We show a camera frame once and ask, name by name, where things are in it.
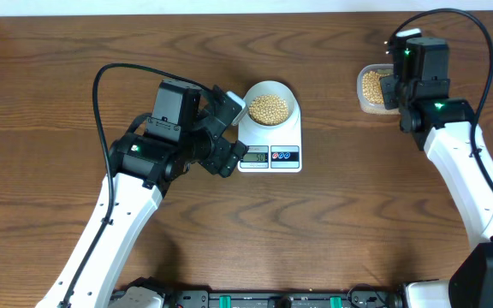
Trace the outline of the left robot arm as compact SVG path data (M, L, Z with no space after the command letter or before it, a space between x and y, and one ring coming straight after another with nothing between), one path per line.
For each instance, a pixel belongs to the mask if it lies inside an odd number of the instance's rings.
M230 176L247 154L223 133L247 112L244 100L218 87L165 80L151 113L103 148L107 175L98 202L61 274L40 307L107 307L135 241L172 181L197 163Z

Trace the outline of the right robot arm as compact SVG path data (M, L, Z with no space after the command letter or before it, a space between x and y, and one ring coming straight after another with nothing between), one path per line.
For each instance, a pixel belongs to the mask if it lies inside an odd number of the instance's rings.
M401 130L435 165L460 212L470 253L447 281L409 282L405 307L493 307L493 159L475 113L449 98L444 80L402 85L380 80L386 108L401 113Z

